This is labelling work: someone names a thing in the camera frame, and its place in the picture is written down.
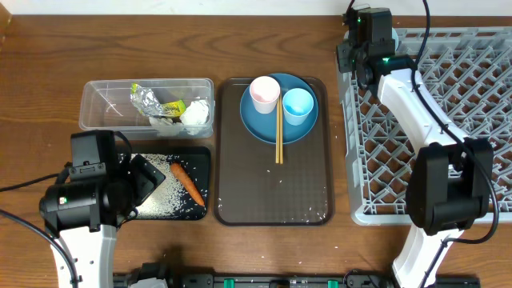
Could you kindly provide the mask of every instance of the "metal grid rack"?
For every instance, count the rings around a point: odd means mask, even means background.
[[[415,58],[424,29],[397,29],[397,53]],[[423,81],[446,114],[494,148],[501,222],[512,222],[512,28],[434,28],[420,59]],[[391,112],[351,74],[338,72],[350,210],[360,225],[408,224],[405,192],[415,154]],[[452,170],[451,176],[457,176]],[[491,222],[487,214],[477,222]]]

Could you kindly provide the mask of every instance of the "round plate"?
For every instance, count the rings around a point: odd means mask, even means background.
[[[311,96],[313,96],[313,110],[307,116],[303,124],[298,126],[290,125],[284,119],[283,115],[282,143],[290,144],[306,136],[306,134],[313,129],[318,117],[317,97],[311,87],[300,78],[289,74],[270,74],[269,76],[279,82],[282,96],[293,88],[302,88],[310,92]],[[250,97],[249,87],[247,87],[246,91],[243,93],[242,100],[240,101],[240,116],[242,117],[243,125],[246,126],[252,135],[264,142],[275,144],[277,107],[269,114],[260,114],[257,112],[254,108],[253,100]]]

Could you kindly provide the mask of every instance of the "cup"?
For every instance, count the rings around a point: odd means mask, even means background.
[[[310,92],[300,88],[289,90],[282,99],[285,120],[293,126],[301,125],[313,110],[313,105]]]
[[[261,76],[252,81],[249,92],[256,111],[268,114],[274,110],[278,102],[281,87],[274,78]]]

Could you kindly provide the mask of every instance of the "chopsticks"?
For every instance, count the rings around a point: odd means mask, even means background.
[[[277,117],[276,117],[276,130],[275,130],[275,162],[282,164],[282,97],[279,94]]]

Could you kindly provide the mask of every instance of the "white wall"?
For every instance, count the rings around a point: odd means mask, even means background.
[[[350,0],[0,0],[12,14],[340,15]],[[424,15],[421,0],[356,0]],[[432,15],[512,16],[511,0],[429,0]]]

